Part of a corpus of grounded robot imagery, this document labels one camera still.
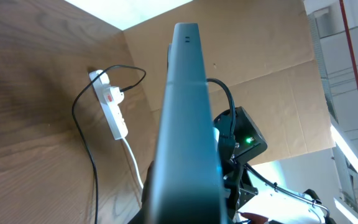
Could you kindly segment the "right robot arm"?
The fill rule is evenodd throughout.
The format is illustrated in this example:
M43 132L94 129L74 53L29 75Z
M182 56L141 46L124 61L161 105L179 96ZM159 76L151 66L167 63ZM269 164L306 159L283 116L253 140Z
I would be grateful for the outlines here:
M269 223L334 223L315 191L288 190L249 164L268 144L244 108L222 112L214 119L214 128L231 223L251 223L245 213L267 218Z

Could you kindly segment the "smartphone with teal screen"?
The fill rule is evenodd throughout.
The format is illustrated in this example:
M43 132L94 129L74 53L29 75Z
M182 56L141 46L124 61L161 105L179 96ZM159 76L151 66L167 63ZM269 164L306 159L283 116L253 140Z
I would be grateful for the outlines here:
M177 23L168 58L147 223L227 223L199 27Z

